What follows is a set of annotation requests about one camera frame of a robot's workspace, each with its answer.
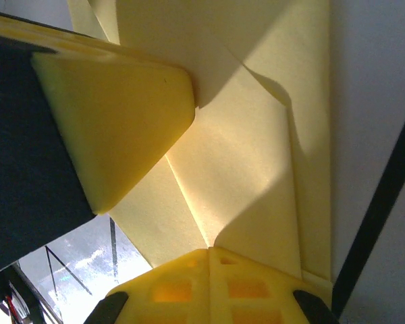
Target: black edge strip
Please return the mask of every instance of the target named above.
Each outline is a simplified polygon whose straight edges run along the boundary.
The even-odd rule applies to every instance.
[[[405,124],[333,287],[332,311],[337,318],[351,296],[404,183]]]
[[[117,264],[117,238],[115,237],[115,223],[112,218],[109,218],[109,229],[111,236],[111,252],[113,255],[113,270],[114,280],[118,284],[118,264]]]
[[[295,290],[293,295],[309,324],[339,324],[319,297],[304,290]]]

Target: yellow foam block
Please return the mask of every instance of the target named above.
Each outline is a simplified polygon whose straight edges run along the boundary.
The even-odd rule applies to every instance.
[[[124,283],[116,324],[307,324],[294,290],[299,279],[223,248],[195,250]]]
[[[93,6],[105,32],[114,34],[119,30],[121,44],[144,49],[147,53],[160,55],[185,66],[201,84],[197,97],[204,99],[215,93],[215,100],[219,100],[229,88],[224,86],[227,82],[234,86],[242,83],[236,77],[239,74],[232,73],[232,65],[228,64],[235,60],[223,58],[222,52],[226,50],[230,57],[238,60],[236,70],[244,69],[244,65],[259,82],[258,86],[263,85],[287,107],[302,269],[329,281],[331,215],[328,0],[259,1],[258,5],[252,1],[240,0],[117,0],[108,2],[108,6],[108,10],[104,8],[103,11]],[[205,29],[210,30],[210,37],[220,43],[220,46],[216,42],[206,41],[208,37],[205,37]],[[207,80],[206,71],[210,72]],[[264,95],[258,91],[257,86],[248,88],[252,89],[250,96],[236,87],[234,93],[237,98],[222,105],[218,105],[215,100],[206,105],[208,100],[200,100],[204,103],[201,115],[205,116],[206,125],[212,124],[214,128],[220,129],[218,125],[222,121],[208,112],[209,107],[217,106],[217,109],[225,110],[232,107],[234,111],[240,111],[242,100],[238,100],[239,96],[249,97],[255,102],[263,98]],[[248,115],[239,113],[234,117],[229,119],[233,126],[241,126],[250,120]],[[270,122],[270,118],[262,118],[257,124],[258,129],[263,130]],[[262,138],[260,142],[247,147],[242,144],[242,137],[245,137],[242,136],[239,149],[236,150],[230,144],[230,151],[227,151],[224,147],[215,146],[213,132],[209,132],[209,135],[211,138],[207,140],[204,134],[198,134],[201,144],[198,145],[199,157],[195,161],[201,165],[206,156],[214,166],[214,178],[221,184],[231,184],[229,190],[210,192],[211,188],[205,184],[209,182],[208,179],[211,180],[211,175],[207,172],[211,171],[210,168],[195,167],[197,171],[192,174],[188,165],[195,163],[190,162],[190,155],[186,153],[186,159],[178,155],[178,151],[184,150],[173,149],[168,153],[168,159],[195,218],[201,219],[200,223],[203,224],[226,225],[228,222],[219,215],[225,218],[225,215],[231,215],[224,213],[225,210],[233,210],[240,203],[249,201],[240,197],[233,204],[230,203],[232,192],[240,187],[232,185],[227,175],[236,170],[234,181],[240,181],[243,188],[252,188],[255,180],[260,177],[263,179],[267,172],[266,169],[263,172],[252,171],[253,177],[248,179],[246,173],[240,169],[246,165],[243,157],[256,156],[255,152],[272,149],[278,144],[279,138],[272,136],[270,140],[264,140],[262,136],[257,136]],[[196,146],[195,140],[189,142],[193,146],[187,145],[187,151]],[[210,155],[200,149],[204,145],[209,146]],[[228,156],[230,163],[228,172],[218,171],[219,166],[224,164],[224,155]],[[256,201],[259,210],[265,208],[265,204],[260,206],[260,198],[261,192],[252,193],[252,199]],[[258,238],[261,235],[255,231],[249,233],[249,236]],[[266,258],[266,263],[270,262],[271,259]]]
[[[208,254],[195,250],[112,290],[130,296],[115,324],[210,323]]]
[[[45,53],[32,64],[95,213],[114,207],[194,119],[184,70]]]

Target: dark fabric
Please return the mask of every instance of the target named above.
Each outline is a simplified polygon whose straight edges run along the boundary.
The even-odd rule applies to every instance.
[[[105,297],[96,305],[84,324],[114,324],[128,298],[125,292],[116,292]]]
[[[31,51],[0,38],[0,270],[94,217]]]

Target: black stripe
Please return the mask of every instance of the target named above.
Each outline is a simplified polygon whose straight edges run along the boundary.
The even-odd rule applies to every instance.
[[[332,311],[339,318],[405,182],[405,124],[333,287]]]
[[[6,48],[10,51],[19,51],[19,52],[25,52],[25,53],[31,53],[31,52],[41,52],[41,53],[56,53],[55,50],[50,49],[48,47],[43,47],[31,43],[26,43],[20,40],[16,40],[13,38],[7,38],[0,36],[0,47],[1,48]]]
[[[294,290],[293,295],[309,324],[339,324],[338,320],[318,296],[304,290]]]
[[[114,324],[128,301],[126,292],[116,292],[102,299],[84,324]]]
[[[51,249],[48,246],[45,246],[45,248],[47,249],[48,252],[50,252],[52,254],[53,257],[55,257],[55,259],[57,261],[59,261],[59,263],[67,270],[67,272],[69,272],[69,274],[81,285],[81,287],[84,288],[84,290],[86,290],[86,292],[88,292],[91,296],[93,296],[92,292],[86,287],[86,285],[84,285],[82,283],[81,280],[78,279],[78,277],[76,275],[74,275],[74,273],[64,264],[64,262],[62,260],[59,259],[59,257],[53,252],[51,251]]]
[[[118,284],[118,264],[117,264],[117,239],[115,237],[115,223],[112,218],[109,218],[109,229],[111,235],[111,251],[113,254],[113,270],[114,270],[114,280]]]

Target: white wall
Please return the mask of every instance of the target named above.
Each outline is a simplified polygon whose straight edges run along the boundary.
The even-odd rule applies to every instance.
[[[0,0],[0,12],[72,30],[66,0]]]
[[[336,276],[405,120],[405,0],[332,5]],[[360,323],[405,323],[405,188],[346,315]]]

